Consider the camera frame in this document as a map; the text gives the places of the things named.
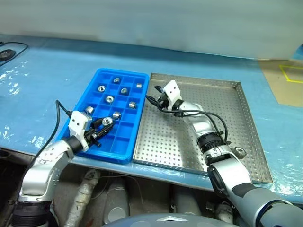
yellow tape marking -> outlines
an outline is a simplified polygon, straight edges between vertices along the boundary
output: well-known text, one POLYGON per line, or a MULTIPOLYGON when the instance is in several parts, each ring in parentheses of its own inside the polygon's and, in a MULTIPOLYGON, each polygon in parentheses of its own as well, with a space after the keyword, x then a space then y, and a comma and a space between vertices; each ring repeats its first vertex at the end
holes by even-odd
POLYGON ((289 65, 279 65, 279 67, 280 67, 281 71, 283 72, 287 82, 303 84, 303 81, 290 79, 288 77, 288 75, 286 74, 285 70, 283 69, 283 68, 292 68, 292 69, 297 69, 297 70, 303 70, 303 67, 296 67, 296 66, 289 66, 289 65))

metal nut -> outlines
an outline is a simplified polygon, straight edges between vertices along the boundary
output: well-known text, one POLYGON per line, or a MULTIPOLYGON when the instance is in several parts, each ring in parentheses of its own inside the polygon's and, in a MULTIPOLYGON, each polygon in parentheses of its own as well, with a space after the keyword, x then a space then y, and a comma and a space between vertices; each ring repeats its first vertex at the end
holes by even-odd
POLYGON ((115 111, 112 115, 113 119, 119 120, 121 119, 121 113, 119 111, 115 111))
POLYGON ((238 159, 243 159, 246 156, 246 151, 243 148, 235 147, 233 153, 238 159))
POLYGON ((123 89, 121 89, 120 93, 121 93, 122 95, 127 95, 128 89, 127 89, 127 88, 123 88, 123 89))
POLYGON ((106 86, 104 86, 104 85, 101 85, 101 86, 98 87, 99 92, 104 92, 105 89, 106 89, 106 86))
POLYGON ((130 102, 130 103, 128 104, 128 106, 129 106, 129 108, 135 109, 135 108, 137 107, 137 103, 135 103, 135 102, 130 102))
POLYGON ((115 84, 119 84, 119 83, 120 83, 120 78, 119 78, 119 77, 116 77, 116 78, 113 80, 113 82, 114 82, 115 84))
POLYGON ((86 107, 85 112, 91 115, 94 112, 94 108, 89 105, 88 107, 86 107))
POLYGON ((106 96, 105 101, 107 103, 112 103, 114 101, 114 97, 112 97, 112 96, 106 96))
POLYGON ((112 123, 113 123, 113 119, 111 117, 105 117, 102 120, 102 125, 103 126, 107 126, 107 125, 112 124, 112 123))

silver robot arm segment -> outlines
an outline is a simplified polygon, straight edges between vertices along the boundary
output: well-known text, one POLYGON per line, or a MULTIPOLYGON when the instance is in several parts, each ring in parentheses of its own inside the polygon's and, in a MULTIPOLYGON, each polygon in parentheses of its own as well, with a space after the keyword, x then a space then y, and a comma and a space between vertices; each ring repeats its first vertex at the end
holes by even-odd
POLYGON ((206 164, 214 191, 228 198, 251 227, 301 227, 303 211, 282 197, 265 188, 252 184, 246 167, 238 159, 243 158, 242 148, 231 149, 216 130, 207 114, 202 114, 199 104, 183 101, 180 89, 174 80, 164 88, 159 99, 152 104, 167 113, 183 117, 192 128, 206 164))
POLYGON ((46 147, 26 172, 18 201, 12 215, 12 226, 47 226, 54 190, 63 169, 73 159, 74 153, 87 151, 107 134, 113 124, 98 127, 102 119, 92 121, 84 112, 73 111, 69 123, 70 136, 46 147))

stainless steel tray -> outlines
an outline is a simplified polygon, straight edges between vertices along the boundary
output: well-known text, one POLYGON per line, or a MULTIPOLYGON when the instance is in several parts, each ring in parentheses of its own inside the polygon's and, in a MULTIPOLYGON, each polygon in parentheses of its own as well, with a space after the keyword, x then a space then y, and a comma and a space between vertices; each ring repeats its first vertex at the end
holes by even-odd
MULTIPOLYGON (((171 76, 152 73, 148 95, 158 97, 155 85, 176 80, 182 99, 200 104, 226 122, 231 147, 246 150, 242 163, 255 183, 271 183, 263 148, 240 82, 171 76)), ((214 117, 219 129, 223 126, 214 117)), ((145 101, 133 159, 135 162, 168 169, 207 174, 207 166, 192 131, 182 119, 162 113, 145 101)))

blue table surface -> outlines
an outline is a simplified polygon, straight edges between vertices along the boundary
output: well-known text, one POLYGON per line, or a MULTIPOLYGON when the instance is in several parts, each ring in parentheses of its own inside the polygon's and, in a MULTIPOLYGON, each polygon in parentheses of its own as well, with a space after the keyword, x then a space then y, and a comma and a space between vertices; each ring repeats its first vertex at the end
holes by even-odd
MULTIPOLYGON (((53 131, 59 99, 72 109, 99 68, 240 81, 274 183, 263 184, 303 203, 303 109, 279 105, 255 60, 92 41, 0 35, 29 44, 0 67, 0 147, 35 154, 53 131)), ((0 50, 21 46, 10 44, 0 50)), ((62 114, 60 128, 66 121, 62 114)), ((75 157, 73 163, 211 190, 208 177, 131 162, 75 157)))

